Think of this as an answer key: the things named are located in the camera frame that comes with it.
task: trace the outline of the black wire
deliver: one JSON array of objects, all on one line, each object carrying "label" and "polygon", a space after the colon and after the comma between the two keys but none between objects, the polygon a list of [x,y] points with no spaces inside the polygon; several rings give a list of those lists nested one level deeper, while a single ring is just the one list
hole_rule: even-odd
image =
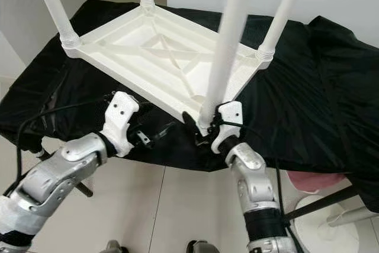
[{"label": "black wire", "polygon": [[304,251],[303,251],[303,249],[302,249],[302,247],[301,247],[301,245],[300,245],[297,237],[295,236],[295,234],[293,233],[293,231],[291,229],[291,223],[288,220],[286,220],[285,217],[284,217],[282,182],[281,182],[281,175],[280,175],[280,169],[279,169],[278,154],[275,151],[275,149],[271,148],[271,145],[269,145],[269,143],[264,139],[264,137],[262,135],[260,135],[256,130],[254,130],[251,127],[245,126],[244,124],[232,123],[231,121],[221,121],[218,124],[219,125],[221,125],[221,124],[227,124],[229,126],[240,127],[241,129],[246,129],[246,130],[252,132],[255,136],[257,136],[262,141],[262,143],[265,145],[265,147],[269,151],[272,152],[272,156],[274,157],[274,161],[275,161],[275,170],[276,170],[276,173],[277,173],[279,207],[280,207],[280,212],[281,212],[282,220],[283,220],[283,223],[284,223],[285,227],[288,230],[288,233],[291,235],[291,237],[292,237],[292,239],[293,239],[293,241],[295,243],[295,246],[297,248],[298,253],[304,253]]},{"label": "black wire", "polygon": [[77,103],[77,104],[72,104],[72,105],[67,105],[67,106],[63,106],[63,107],[59,107],[59,108],[50,109],[50,110],[44,111],[40,114],[37,114],[35,116],[32,116],[31,118],[24,121],[20,125],[20,127],[18,128],[17,138],[16,138],[16,147],[17,147],[17,176],[16,176],[16,180],[13,182],[13,184],[11,186],[8,187],[7,190],[5,190],[3,195],[8,196],[14,189],[17,188],[17,186],[19,185],[21,180],[25,177],[25,175],[23,175],[23,156],[22,156],[21,147],[20,147],[20,140],[21,140],[21,134],[24,132],[24,129],[32,121],[38,119],[39,117],[43,117],[43,116],[51,114],[51,113],[56,113],[59,111],[70,109],[70,108],[78,108],[78,107],[81,107],[84,105],[93,104],[93,103],[97,103],[97,102],[101,102],[101,101],[106,101],[107,97],[109,97],[109,96],[110,96],[110,94],[107,94],[107,95],[104,95],[104,96],[97,98],[97,99],[94,99],[94,100],[88,100],[88,101],[84,101],[84,102]]}]

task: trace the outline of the black fabric cover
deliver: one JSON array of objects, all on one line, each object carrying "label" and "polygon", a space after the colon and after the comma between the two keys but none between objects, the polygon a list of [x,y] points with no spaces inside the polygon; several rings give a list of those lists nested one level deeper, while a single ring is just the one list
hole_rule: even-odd
[{"label": "black fabric cover", "polygon": [[[79,35],[137,7],[132,3],[88,0],[72,18]],[[220,14],[165,8],[217,31]],[[271,17],[249,16],[242,43],[257,49]],[[243,139],[274,166],[295,171],[344,173],[366,206],[379,212],[379,49],[358,41],[348,29],[323,17],[310,24],[289,21],[267,70],[258,72],[238,96]],[[144,101],[82,59],[70,59],[58,36],[16,80],[0,104],[0,134],[15,142],[18,126],[50,108],[79,103],[113,90]],[[33,123],[22,136],[23,149],[37,151],[43,136],[75,139],[99,131],[106,103],[62,111]],[[127,159],[200,171],[225,168],[209,147],[194,145],[183,124],[161,109],[134,120],[154,135],[174,122],[154,150],[135,148]]]}]

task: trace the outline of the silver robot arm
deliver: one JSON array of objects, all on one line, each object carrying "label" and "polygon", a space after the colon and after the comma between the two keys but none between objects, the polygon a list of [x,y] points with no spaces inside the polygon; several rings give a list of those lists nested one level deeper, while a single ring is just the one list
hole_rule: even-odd
[{"label": "silver robot arm", "polygon": [[232,101],[217,107],[212,129],[212,151],[220,153],[237,180],[239,200],[249,235],[250,253],[296,253],[287,236],[280,206],[260,154],[239,140],[242,105]]},{"label": "silver robot arm", "polygon": [[0,197],[0,252],[25,253],[32,239],[62,201],[82,180],[107,162],[132,149],[126,138],[130,117],[139,110],[135,100],[116,92],[103,130],[71,140],[48,160],[32,168],[9,197]]}]

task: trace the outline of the white tile floor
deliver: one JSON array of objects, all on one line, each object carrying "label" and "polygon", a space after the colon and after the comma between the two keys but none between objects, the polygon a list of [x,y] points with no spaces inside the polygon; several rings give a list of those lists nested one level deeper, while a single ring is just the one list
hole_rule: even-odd
[{"label": "white tile floor", "polygon": [[[138,2],[139,0],[110,0]],[[166,0],[155,0],[166,5]],[[9,86],[1,85],[4,96]],[[62,142],[44,139],[53,151]],[[3,163],[0,190],[14,178],[15,148],[0,137]],[[36,160],[24,154],[25,168]],[[268,174],[276,189],[275,172]],[[192,239],[206,239],[221,252],[246,252],[248,237],[234,179],[228,169],[205,173],[112,158],[91,180],[95,195],[74,192],[36,238],[33,252],[97,253],[117,239],[130,253],[180,253]],[[327,195],[349,185],[343,181],[323,190]],[[306,194],[297,191],[282,172],[284,205],[292,210]],[[360,198],[344,201],[346,209],[361,206]],[[360,253],[379,252],[379,217],[356,223]]]}]

